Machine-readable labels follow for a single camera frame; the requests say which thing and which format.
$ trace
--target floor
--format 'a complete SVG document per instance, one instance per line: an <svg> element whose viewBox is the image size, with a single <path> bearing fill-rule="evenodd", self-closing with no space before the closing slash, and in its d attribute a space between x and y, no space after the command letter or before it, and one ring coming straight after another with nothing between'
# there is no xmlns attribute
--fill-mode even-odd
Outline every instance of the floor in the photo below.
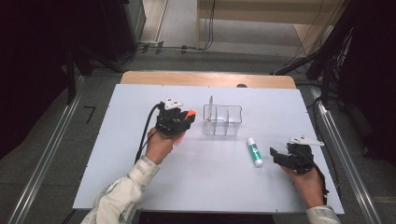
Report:
<svg viewBox="0 0 396 224"><path fill-rule="evenodd" d="M169 0L155 1L159 5L157 12L149 9L150 0L145 0L148 20L156 17L157 22L163 21L163 28L156 29L155 22L150 27L154 32L143 34L148 42L163 41L165 46L181 47L182 45L193 46L195 43L195 33L190 29L194 15L190 15L195 1L193 0ZM179 20L180 25L175 24L175 17L184 15L185 20ZM215 41L212 48L201 53L182 53L178 50L163 50L160 53L148 51L136 54L128 59L122 66L128 70L173 70L173 71L220 71L231 73L248 74L268 74L286 63L292 62L300 47L298 37L289 26L275 24L250 24L252 31L257 29L268 29L265 34L255 32L249 34L248 26L241 23L235 28L235 24L215 23L216 27L223 32L218 34L215 31ZM227 33L235 29L240 29L242 36ZM278 34L276 38L266 35L269 32ZM304 67L298 68L290 73L298 84L306 105L311 105L314 100L311 81L304 77ZM57 139L56 150L51 156L48 169L45 170L42 182L37 186L36 191L31 195L34 199L31 204L26 204L28 208L22 216L21 222L17 223L62 223L71 214L72 204L78 191L79 181L84 173L85 166L91 155L97 134L106 113L108 102L116 84L120 83L121 75L106 68L97 67L91 77L82 77L78 86L80 95L73 108L71 119L64 127L62 138ZM29 183L32 174L35 172L42 155L46 153L53 139L53 133L57 130L59 121L63 118L64 112L70 109L65 106L67 91L64 91L51 105L48 111L38 121L25 141L0 160L0 220L8 220L17 203L23 194L23 190ZM331 101L330 109L338 130L343 136L348 153L353 158L364 186L373 199L374 207L382 219L382 223L396 223L396 169L384 161L374 161L363 158L361 151L364 148L359 134L353 126L350 117L339 110L337 101ZM323 148L324 155L332 173L333 180L338 179L341 185L341 201L346 213L340 216L343 223L374 223L366 220L361 205L359 204L355 191L351 187L351 182L346 174L345 167L340 162L334 150L332 139L327 133L327 129L321 118L314 119L312 110L309 111L313 124L318 123L318 128L323 134L329 151ZM79 223L87 211L77 211L71 216L67 223ZM138 223L139 213L136 215L134 223ZM307 223L305 214L282 214L275 215L276 224Z"/></svg>

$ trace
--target transparent bin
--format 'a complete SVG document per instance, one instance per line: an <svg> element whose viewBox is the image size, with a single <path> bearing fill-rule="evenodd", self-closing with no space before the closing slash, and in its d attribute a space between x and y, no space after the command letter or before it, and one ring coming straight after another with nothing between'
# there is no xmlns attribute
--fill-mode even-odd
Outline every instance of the transparent bin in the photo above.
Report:
<svg viewBox="0 0 396 224"><path fill-rule="evenodd" d="M239 105L204 105L203 133L208 135L237 135L242 123Z"/></svg>

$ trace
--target human hand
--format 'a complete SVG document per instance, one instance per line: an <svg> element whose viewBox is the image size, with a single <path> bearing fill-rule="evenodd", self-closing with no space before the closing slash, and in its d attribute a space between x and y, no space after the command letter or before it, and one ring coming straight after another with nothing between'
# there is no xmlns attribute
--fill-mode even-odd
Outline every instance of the human hand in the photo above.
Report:
<svg viewBox="0 0 396 224"><path fill-rule="evenodd" d="M299 175L293 170L283 166L281 166L281 168L291 177L293 185L297 188L300 196L303 198L307 209L324 205L322 181L315 168L303 175Z"/></svg>
<svg viewBox="0 0 396 224"><path fill-rule="evenodd" d="M150 129L148 132L148 149L146 150L145 156L159 165L163 162L163 159L172 151L173 144L182 135L166 136L160 132L157 132L155 128Z"/></svg>

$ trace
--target wire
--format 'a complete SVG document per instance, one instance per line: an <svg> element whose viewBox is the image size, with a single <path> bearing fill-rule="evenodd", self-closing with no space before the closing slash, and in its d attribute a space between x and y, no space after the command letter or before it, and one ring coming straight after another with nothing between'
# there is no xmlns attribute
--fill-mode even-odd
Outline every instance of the wire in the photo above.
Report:
<svg viewBox="0 0 396 224"><path fill-rule="evenodd" d="M329 193L329 191L326 189L326 178L324 177L324 174L320 171L319 167L314 163L314 161L312 161L311 159L307 158L303 153L301 153L298 150L295 150L295 152L297 152L298 154L303 156L307 161L309 161L309 163L311 163L311 165L314 166L315 170L317 170L319 178L320 178L320 180L322 182L323 202L325 204L327 204L327 194Z"/></svg>
<svg viewBox="0 0 396 224"><path fill-rule="evenodd" d="M300 47L297 48L297 52L296 52L295 55L291 58L291 60L287 63L287 65L289 65L298 55L300 55L300 54L301 54L302 52L304 52L306 49L308 49L309 47L311 47L312 45L314 45L314 44L312 44L312 45L306 47L305 49L303 49L302 52L299 53L300 48L303 46L304 41L308 38L309 31L311 30L312 26L314 25L315 21L318 19L318 16L320 15L320 12L321 12L321 9L322 9L322 6L323 6L323 2L324 2L324 0L321 1L320 6L319 6L318 15L314 18L314 20L312 21L311 25L309 26L308 31L306 32L305 38L301 41Z"/></svg>
<svg viewBox="0 0 396 224"><path fill-rule="evenodd" d="M305 52L307 49L311 48L312 46L316 45L317 42L318 42L319 40L321 41L322 38L324 38L326 35L328 35L328 34L331 32L331 29L328 29L328 30L326 31L326 33L325 33L322 37L319 37L319 38L318 38L317 40L315 40L311 45L309 45L309 46L303 48L303 50L302 50L301 52L299 52L299 51L300 51L300 48L303 46L303 43L305 42L305 40L306 40L307 37L308 37L309 31L311 30L312 26L314 25L315 21L318 19L318 16L320 15L320 12L321 12L323 3L324 3L324 0L321 1L320 6L319 6L318 15L314 18L314 20L312 21L311 25L309 26L308 31L306 32L305 38L303 39L303 41L301 41L300 47L297 49L297 51L296 51L296 53L294 54L294 56L290 59L290 61L289 61L288 63L284 63L284 65L283 65L282 67L276 69L275 72L274 72L274 74L273 74L273 76L275 76L275 75L276 75L276 72L279 71L280 69L285 68L285 67L291 65L292 62L293 62L293 60L294 60L297 56L299 56L300 54L302 54L303 52ZM330 23L330 21L331 21L333 15L334 15L336 9L339 8L340 3L341 3L341 1L338 2L337 6L335 7L334 11L332 12L332 15L330 16L330 19L329 19L328 22L326 23L326 26L329 25L329 23Z"/></svg>
<svg viewBox="0 0 396 224"><path fill-rule="evenodd" d="M212 9L210 12L210 19L209 19L209 38L206 41L205 47L201 50L207 50L213 44L213 39L214 39L213 20L215 17L215 8L216 8L216 0L213 0L213 5L212 5Z"/></svg>
<svg viewBox="0 0 396 224"><path fill-rule="evenodd" d="M72 216L76 213L76 210L73 209L73 211L64 219L64 221L62 222L62 224L67 224L70 219L72 219Z"/></svg>
<svg viewBox="0 0 396 224"><path fill-rule="evenodd" d="M142 148L144 148L144 147L146 146L146 144L148 143L149 139L150 139L152 136L154 136L154 134L156 134L157 132L158 132L158 130L155 131L155 133L153 133L153 134L148 138L148 140L146 140L146 142L145 142L145 144L142 146Z"/></svg>
<svg viewBox="0 0 396 224"><path fill-rule="evenodd" d="M148 131L149 121L151 120L152 113L154 112L154 110L156 108L159 108L160 106L161 106L161 104L155 105L154 107L152 107L151 111L148 114L148 119L146 121L145 130L143 131L142 139L140 140L140 146L139 146L139 149L137 150L136 157L134 158L134 163L136 163L139 160L140 155L142 154L142 150L143 150L143 147L144 147L143 146L143 142L145 141L146 132Z"/></svg>

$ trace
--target white table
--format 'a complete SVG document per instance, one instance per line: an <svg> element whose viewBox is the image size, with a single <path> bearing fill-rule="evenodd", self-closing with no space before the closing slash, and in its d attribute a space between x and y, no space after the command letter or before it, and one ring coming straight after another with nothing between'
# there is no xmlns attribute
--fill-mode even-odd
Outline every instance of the white table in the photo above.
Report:
<svg viewBox="0 0 396 224"><path fill-rule="evenodd" d="M241 105L243 122L237 136L202 134L203 108ZM287 153L289 137L315 137L298 90L180 87L120 84L116 87L82 178L73 207L90 209L96 195L125 175L134 163L150 109L173 97L182 110L197 111L182 143L161 165L139 208L147 211L301 213L304 203L289 177L273 163L269 148ZM150 127L155 124L154 113ZM254 137L263 158L256 168L246 140ZM326 176L328 205L344 210L336 194L320 147L312 147L315 162Z"/></svg>

